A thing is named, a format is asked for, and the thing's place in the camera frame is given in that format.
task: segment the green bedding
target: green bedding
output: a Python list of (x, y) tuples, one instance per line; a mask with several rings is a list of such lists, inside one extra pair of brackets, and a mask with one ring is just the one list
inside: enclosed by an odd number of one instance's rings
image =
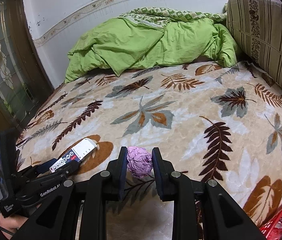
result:
[(188, 63), (203, 55), (224, 67), (237, 63), (239, 47), (221, 22), (226, 14), (138, 8), (83, 34), (68, 52), (65, 83), (94, 68), (128, 68)]

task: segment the pink crumpled paper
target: pink crumpled paper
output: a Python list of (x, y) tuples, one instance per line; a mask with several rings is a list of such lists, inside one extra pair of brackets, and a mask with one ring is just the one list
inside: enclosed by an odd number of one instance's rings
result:
[(150, 174), (152, 170), (152, 154), (145, 148), (129, 146), (128, 147), (128, 170), (132, 176), (143, 178)]

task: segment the striped cushion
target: striped cushion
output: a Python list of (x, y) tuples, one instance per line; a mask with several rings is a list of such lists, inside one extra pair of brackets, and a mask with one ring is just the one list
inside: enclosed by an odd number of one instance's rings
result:
[(282, 3), (229, 0), (227, 27), (241, 49), (282, 88)]

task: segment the hand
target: hand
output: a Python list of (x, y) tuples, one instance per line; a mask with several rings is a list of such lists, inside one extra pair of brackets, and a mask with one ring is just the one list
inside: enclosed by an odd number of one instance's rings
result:
[[(6, 230), (11, 231), (12, 233), (16, 233), (17, 229), (19, 229), (26, 221), (28, 218), (20, 216), (20, 215), (11, 215), (7, 218), (4, 218), (2, 214), (0, 213), (0, 227), (5, 228)], [(11, 239), (11, 235), (4, 233), (4, 236), (7, 239)]]

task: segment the silver screw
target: silver screw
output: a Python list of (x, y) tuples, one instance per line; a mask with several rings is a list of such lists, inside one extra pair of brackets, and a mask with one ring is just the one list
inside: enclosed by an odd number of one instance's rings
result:
[(73, 181), (70, 180), (70, 179), (68, 179), (68, 180), (66, 180), (65, 182), (63, 182), (63, 185), (64, 185), (65, 187), (70, 187), (70, 186), (72, 186), (72, 184), (73, 184)]
[(110, 175), (110, 172), (109, 172), (109, 171), (102, 171), (102, 172), (100, 173), (100, 175), (101, 175), (101, 177), (107, 177), (107, 176)]
[(211, 186), (211, 187), (215, 187), (218, 183), (214, 180), (214, 179), (210, 179), (208, 181), (208, 184)]
[(181, 173), (179, 173), (178, 171), (173, 171), (171, 172), (171, 176), (174, 177), (174, 178), (178, 178), (181, 176)]

